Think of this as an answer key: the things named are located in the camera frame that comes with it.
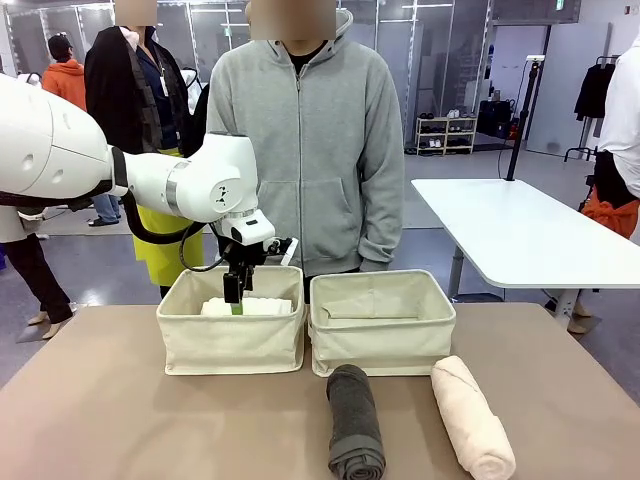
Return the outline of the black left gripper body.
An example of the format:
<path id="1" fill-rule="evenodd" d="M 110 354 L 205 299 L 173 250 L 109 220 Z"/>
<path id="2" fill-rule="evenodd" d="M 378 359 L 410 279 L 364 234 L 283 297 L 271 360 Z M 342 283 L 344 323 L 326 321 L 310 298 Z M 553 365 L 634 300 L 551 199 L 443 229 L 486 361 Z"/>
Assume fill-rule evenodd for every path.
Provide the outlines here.
<path id="1" fill-rule="evenodd" d="M 219 238 L 219 254 L 230 272 L 238 271 L 242 266 L 263 265 L 267 257 L 262 243 L 244 246 L 226 237 Z"/>

